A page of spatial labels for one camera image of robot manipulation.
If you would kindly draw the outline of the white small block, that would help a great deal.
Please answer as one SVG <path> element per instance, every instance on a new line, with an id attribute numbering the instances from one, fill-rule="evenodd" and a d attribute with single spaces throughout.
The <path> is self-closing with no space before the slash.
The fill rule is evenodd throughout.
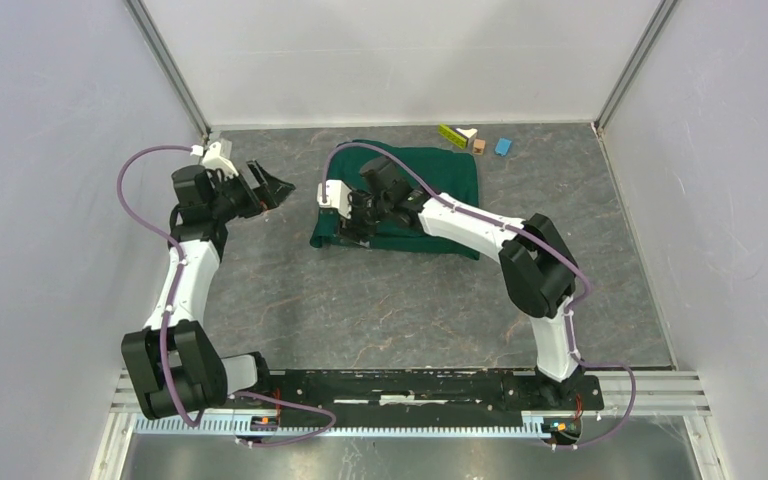
<path id="1" fill-rule="evenodd" d="M 465 146 L 471 148 L 477 138 L 478 130 L 475 128 L 456 128 L 455 131 L 464 138 Z"/>

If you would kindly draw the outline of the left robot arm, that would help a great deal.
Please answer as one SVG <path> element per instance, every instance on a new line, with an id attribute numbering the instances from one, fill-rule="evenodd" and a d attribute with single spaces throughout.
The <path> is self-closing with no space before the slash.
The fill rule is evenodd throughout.
<path id="1" fill-rule="evenodd" d="M 126 334 L 121 352 L 143 415 L 192 423 L 228 395 L 225 365 L 201 323 L 223 258 L 229 222 L 277 208 L 296 187 L 247 162 L 256 184 L 222 167 L 188 165 L 171 175 L 177 202 L 161 235 L 169 268 L 144 326 Z"/>

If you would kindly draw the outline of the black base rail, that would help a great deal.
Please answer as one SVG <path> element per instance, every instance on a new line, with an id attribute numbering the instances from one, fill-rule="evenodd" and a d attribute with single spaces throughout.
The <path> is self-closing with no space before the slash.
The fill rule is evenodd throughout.
<path id="1" fill-rule="evenodd" d="M 226 407 L 250 409 L 274 433 L 544 436 L 563 420 L 604 408 L 595 375 L 557 387 L 517 369 L 271 371 L 260 399 L 234 395 Z"/>

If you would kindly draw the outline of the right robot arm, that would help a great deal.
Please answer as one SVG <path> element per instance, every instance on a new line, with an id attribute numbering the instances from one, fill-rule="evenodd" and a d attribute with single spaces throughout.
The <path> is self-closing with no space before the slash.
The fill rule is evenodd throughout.
<path id="1" fill-rule="evenodd" d="M 392 222 L 496 261 L 510 301 L 531 323 L 540 400 L 551 408 L 574 400 L 586 371 L 572 324 L 583 275 L 553 222 L 541 214 L 524 220 L 469 206 L 387 156 L 367 162 L 360 175 L 362 188 L 334 179 L 318 187 L 320 208 L 338 216 L 338 236 L 366 246 L 381 223 Z"/>

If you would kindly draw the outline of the blue small block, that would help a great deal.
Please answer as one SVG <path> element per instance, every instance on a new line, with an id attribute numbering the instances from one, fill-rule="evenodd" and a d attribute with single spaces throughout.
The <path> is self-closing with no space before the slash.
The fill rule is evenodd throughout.
<path id="1" fill-rule="evenodd" d="M 505 157 L 508 155 L 512 141 L 508 138 L 500 138 L 494 148 L 494 153 L 498 156 Z"/>

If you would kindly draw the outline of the brown wooden cube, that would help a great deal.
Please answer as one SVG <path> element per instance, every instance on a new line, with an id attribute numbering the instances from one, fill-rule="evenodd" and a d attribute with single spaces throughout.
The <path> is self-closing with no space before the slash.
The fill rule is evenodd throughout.
<path id="1" fill-rule="evenodd" d="M 474 155 L 483 155 L 486 150 L 486 141 L 484 139 L 475 139 L 472 143 L 472 153 Z"/>

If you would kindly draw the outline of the yellow-green lego brick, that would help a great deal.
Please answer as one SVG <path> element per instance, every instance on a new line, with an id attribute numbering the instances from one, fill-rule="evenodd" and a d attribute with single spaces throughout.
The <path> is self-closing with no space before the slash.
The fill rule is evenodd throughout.
<path id="1" fill-rule="evenodd" d="M 438 133 L 459 149 L 466 149 L 464 138 L 455 131 L 456 128 L 446 124 L 438 125 Z"/>

